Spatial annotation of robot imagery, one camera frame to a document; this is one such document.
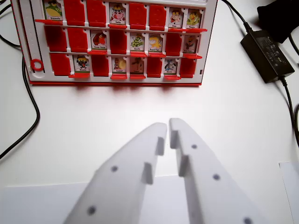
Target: screw hole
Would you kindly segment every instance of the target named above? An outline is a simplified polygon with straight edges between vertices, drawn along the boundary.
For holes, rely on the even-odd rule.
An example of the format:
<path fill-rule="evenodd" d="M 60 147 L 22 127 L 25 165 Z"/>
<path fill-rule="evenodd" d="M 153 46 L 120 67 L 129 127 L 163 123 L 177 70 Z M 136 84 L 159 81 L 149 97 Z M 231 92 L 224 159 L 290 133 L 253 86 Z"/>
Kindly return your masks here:
<path fill-rule="evenodd" d="M 88 209 L 87 209 L 87 214 L 92 216 L 96 211 L 96 208 L 94 206 L 90 206 Z"/>
<path fill-rule="evenodd" d="M 112 167 L 111 167 L 111 171 L 112 171 L 112 172 L 116 172 L 117 170 L 118 170 L 118 167 L 117 167 L 117 166 L 112 166 Z"/>
<path fill-rule="evenodd" d="M 245 224 L 252 224 L 252 221 L 250 218 L 244 218 L 244 223 Z"/>
<path fill-rule="evenodd" d="M 217 180 L 217 181 L 220 180 L 220 176 L 219 176 L 218 174 L 214 174 L 214 175 L 213 175 L 213 178 L 214 178 L 215 180 Z"/>

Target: guess who game board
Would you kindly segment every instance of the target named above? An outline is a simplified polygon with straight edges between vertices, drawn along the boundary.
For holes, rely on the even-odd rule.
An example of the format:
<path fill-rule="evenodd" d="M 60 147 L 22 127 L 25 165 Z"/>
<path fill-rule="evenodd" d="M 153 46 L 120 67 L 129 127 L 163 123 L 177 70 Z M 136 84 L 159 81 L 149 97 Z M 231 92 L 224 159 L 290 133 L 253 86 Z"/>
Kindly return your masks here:
<path fill-rule="evenodd" d="M 11 2 L 33 84 L 202 84 L 217 0 Z"/>

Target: cable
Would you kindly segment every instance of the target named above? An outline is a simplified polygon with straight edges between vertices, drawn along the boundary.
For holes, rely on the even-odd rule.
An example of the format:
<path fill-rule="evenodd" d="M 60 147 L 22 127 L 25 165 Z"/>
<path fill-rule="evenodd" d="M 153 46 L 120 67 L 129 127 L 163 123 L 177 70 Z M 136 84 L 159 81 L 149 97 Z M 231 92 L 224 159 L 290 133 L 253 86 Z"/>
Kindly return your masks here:
<path fill-rule="evenodd" d="M 291 42 L 291 45 L 293 46 L 293 48 L 294 48 L 294 50 L 295 50 L 295 52 L 299 55 L 299 49 L 297 48 L 297 46 L 295 45 L 295 42 L 294 42 L 294 40 L 293 40 L 293 38 L 292 38 L 292 35 L 290 34 L 289 35 L 289 40 L 290 40 L 290 42 Z"/>
<path fill-rule="evenodd" d="M 288 84 L 286 83 L 285 77 L 281 77 L 280 81 L 281 81 L 282 85 L 285 87 L 285 92 L 286 92 L 286 95 L 288 97 L 289 111 L 290 111 L 290 116 L 291 116 L 292 127 L 293 127 L 293 130 L 294 130 L 294 133 L 295 133 L 295 138 L 296 138 L 296 141 L 297 141 L 297 145 L 299 147 L 299 130 L 298 130 L 299 105 L 296 106 L 295 114 L 294 114 L 292 99 L 291 99 L 291 96 L 290 96 L 290 92 L 289 92 L 289 89 L 288 89 Z"/>
<path fill-rule="evenodd" d="M 247 33 L 252 36 L 252 28 L 244 20 L 244 18 L 241 16 L 241 14 L 232 6 L 232 4 L 230 2 L 228 2 L 227 0 L 222 0 L 222 1 L 224 3 L 226 3 L 240 17 L 240 19 L 244 23 L 244 27 L 246 28 Z M 294 47 L 295 51 L 299 55 L 299 50 L 298 50 L 297 46 L 295 45 L 291 34 L 289 36 L 289 39 L 290 39 L 290 42 L 291 42 L 292 46 Z M 290 116 L 291 116 L 292 127 L 293 127 L 293 130 L 294 130 L 294 133 L 295 133 L 295 138 L 296 138 L 297 145 L 299 147 L 299 130 L 298 130 L 299 105 L 296 106 L 295 113 L 294 113 L 293 105 L 292 105 L 292 99 L 291 99 L 291 96 L 290 96 L 289 89 L 287 87 L 288 85 L 286 83 L 285 77 L 280 77 L 279 80 L 281 81 L 282 85 L 285 87 L 285 92 L 287 94 L 287 98 L 288 98 L 288 102 L 289 102 L 289 111 L 290 111 Z"/>
<path fill-rule="evenodd" d="M 6 0 L 1 0 L 0 5 L 2 5 L 4 2 L 6 2 Z"/>
<path fill-rule="evenodd" d="M 1 11 L 0 11 L 0 15 L 2 15 L 2 13 L 4 13 L 8 8 L 11 7 L 11 4 L 5 6 Z M 7 43 L 9 46 L 13 47 L 13 48 L 20 48 L 21 46 L 18 45 L 18 44 L 14 44 L 14 43 L 11 43 L 10 41 L 8 41 L 7 39 L 5 39 L 1 34 L 0 34 L 0 39 L 2 41 L 4 41 L 5 43 Z"/>
<path fill-rule="evenodd" d="M 240 19 L 242 20 L 243 23 L 246 23 L 246 21 L 244 20 L 243 16 L 241 16 L 241 14 L 233 7 L 233 5 L 227 1 L 227 0 L 222 0 L 225 4 L 228 5 L 228 7 L 230 7 L 239 17 Z"/>
<path fill-rule="evenodd" d="M 241 16 L 241 14 L 233 7 L 233 5 L 227 1 L 227 0 L 222 0 L 225 4 L 228 5 L 228 7 L 231 8 L 231 10 L 233 10 L 239 17 L 240 19 L 242 20 L 243 22 L 243 25 L 247 31 L 248 34 L 252 35 L 251 31 L 252 31 L 252 28 L 250 27 L 250 25 L 244 20 L 243 16 Z"/>
<path fill-rule="evenodd" d="M 0 154 L 0 160 L 9 152 L 11 151 L 16 145 L 18 145 L 24 138 L 27 137 L 27 135 L 29 135 L 33 129 L 36 128 L 40 118 L 41 118 L 41 114 L 39 112 L 39 109 L 38 109 L 38 106 L 36 104 L 36 101 L 34 100 L 34 97 L 30 91 L 30 87 L 29 87 L 29 84 L 28 84 L 28 81 L 27 81 L 27 77 L 26 77 L 26 65 L 25 65 L 25 61 L 24 61 L 24 58 L 22 59 L 22 74 L 23 74 L 23 80 L 24 80 L 24 84 L 26 86 L 26 90 L 27 90 L 27 93 L 31 99 L 31 102 L 34 106 L 34 109 L 36 110 L 36 120 L 35 122 L 33 123 L 33 125 L 28 129 L 28 131 L 26 131 L 17 141 L 15 141 L 14 144 L 12 144 L 10 147 L 8 147 L 2 154 Z"/>
<path fill-rule="evenodd" d="M 0 11 L 0 15 L 5 11 L 7 10 L 9 7 L 11 7 L 11 4 L 9 4 L 8 6 L 4 7 L 4 9 L 2 9 Z M 7 43 L 8 45 L 14 47 L 14 48 L 19 48 L 20 45 L 17 45 L 17 44 L 13 44 L 11 43 L 10 41 L 6 40 L 5 38 L 3 38 L 1 35 L 0 35 L 0 39 L 2 39 L 5 43 Z M 0 160 L 7 154 L 9 153 L 16 145 L 18 145 L 24 138 L 26 138 L 37 126 L 38 122 L 40 121 L 40 118 L 41 118 L 41 114 L 39 112 L 39 109 L 38 109 L 38 106 L 36 104 L 36 101 L 34 100 L 34 97 L 31 93 L 31 90 L 30 90 L 30 87 L 29 87 L 29 83 L 27 81 L 27 77 L 26 77 L 26 64 L 25 64 L 25 60 L 24 58 L 22 58 L 22 76 L 23 76 L 23 81 L 24 81 L 24 84 L 25 84 L 25 87 L 26 87 L 26 90 L 27 90 L 27 93 L 31 99 L 31 102 L 34 106 L 34 109 L 36 110 L 36 120 L 35 122 L 33 123 L 33 125 L 17 140 L 15 141 L 14 144 L 12 144 L 10 147 L 8 147 L 3 153 L 0 154 Z"/>

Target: red plastic ring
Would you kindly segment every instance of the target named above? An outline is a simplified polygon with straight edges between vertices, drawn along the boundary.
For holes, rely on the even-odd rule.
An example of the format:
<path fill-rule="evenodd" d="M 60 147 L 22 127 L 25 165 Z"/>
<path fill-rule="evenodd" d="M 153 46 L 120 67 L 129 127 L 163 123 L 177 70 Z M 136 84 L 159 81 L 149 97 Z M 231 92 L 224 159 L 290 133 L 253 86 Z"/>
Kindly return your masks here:
<path fill-rule="evenodd" d="M 35 62 L 38 62 L 41 64 L 41 67 L 39 69 L 35 66 L 35 64 L 34 64 Z M 34 71 L 42 71 L 43 70 L 43 62 L 39 59 L 32 59 L 30 62 L 30 65 Z"/>

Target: cartoon character picture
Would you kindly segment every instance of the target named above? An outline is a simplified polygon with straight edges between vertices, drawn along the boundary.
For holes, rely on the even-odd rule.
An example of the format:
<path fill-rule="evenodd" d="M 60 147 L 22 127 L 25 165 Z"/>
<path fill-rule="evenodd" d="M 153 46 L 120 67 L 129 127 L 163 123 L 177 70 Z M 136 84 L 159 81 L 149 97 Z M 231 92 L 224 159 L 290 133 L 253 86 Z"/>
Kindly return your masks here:
<path fill-rule="evenodd" d="M 120 3 L 110 3 L 110 23 L 125 24 L 126 9 Z"/>
<path fill-rule="evenodd" d="M 201 13 L 199 10 L 189 10 L 186 28 L 199 28 Z"/>
<path fill-rule="evenodd" d="M 76 72 L 89 72 L 89 60 L 84 55 L 74 55 Z"/>
<path fill-rule="evenodd" d="M 196 36 L 185 36 L 183 53 L 195 53 L 197 45 Z"/>
<path fill-rule="evenodd" d="M 55 0 L 44 0 L 43 2 L 45 19 L 63 20 L 61 6 Z"/>
<path fill-rule="evenodd" d="M 130 73 L 131 74 L 143 74 L 143 60 L 140 57 L 135 57 L 130 65 Z"/>
<path fill-rule="evenodd" d="M 181 28 L 184 13 L 179 8 L 169 9 L 169 24 L 168 27 Z"/>
<path fill-rule="evenodd" d="M 131 51 L 144 51 L 144 37 L 141 33 L 130 34 Z"/>
<path fill-rule="evenodd" d="M 107 36 L 103 31 L 91 30 L 92 49 L 107 50 Z"/>
<path fill-rule="evenodd" d="M 112 72 L 116 74 L 126 74 L 127 61 L 123 58 L 112 58 L 113 69 Z"/>
<path fill-rule="evenodd" d="M 174 59 L 165 59 L 164 74 L 176 74 L 177 62 Z"/>
<path fill-rule="evenodd" d="M 149 52 L 162 52 L 162 37 L 157 34 L 149 35 Z"/>

